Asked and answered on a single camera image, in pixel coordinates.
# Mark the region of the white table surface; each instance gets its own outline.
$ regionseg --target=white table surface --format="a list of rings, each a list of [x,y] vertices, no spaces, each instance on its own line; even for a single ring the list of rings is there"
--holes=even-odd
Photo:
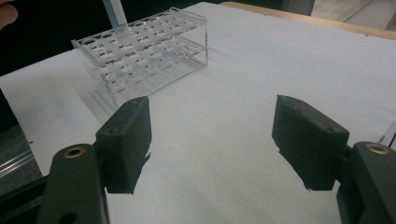
[[[201,3],[209,66],[150,95],[151,158],[135,194],[107,195],[112,223],[340,223],[271,138],[276,95],[304,100],[374,141],[396,120],[396,42]],[[94,86],[72,50],[0,78],[43,175],[93,143]]]

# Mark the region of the clear acrylic rack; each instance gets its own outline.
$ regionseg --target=clear acrylic rack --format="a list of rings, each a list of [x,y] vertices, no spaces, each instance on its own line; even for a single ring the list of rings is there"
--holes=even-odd
[[[114,31],[72,40],[98,89],[118,105],[207,66],[206,19],[169,11],[128,24],[123,43]]]

